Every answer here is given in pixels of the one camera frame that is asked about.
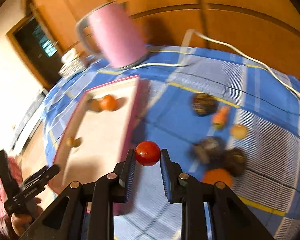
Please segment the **person left hand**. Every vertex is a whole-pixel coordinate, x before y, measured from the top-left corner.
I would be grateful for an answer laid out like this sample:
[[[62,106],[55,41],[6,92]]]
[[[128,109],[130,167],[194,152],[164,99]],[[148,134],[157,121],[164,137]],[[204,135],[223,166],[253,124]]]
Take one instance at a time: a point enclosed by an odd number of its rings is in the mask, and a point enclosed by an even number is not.
[[[34,200],[36,202],[36,216],[39,216],[43,212],[42,207],[39,205],[42,200],[38,197],[35,197]],[[26,231],[27,227],[31,224],[32,221],[33,218],[30,215],[13,214],[11,217],[13,231],[18,237],[20,237]]]

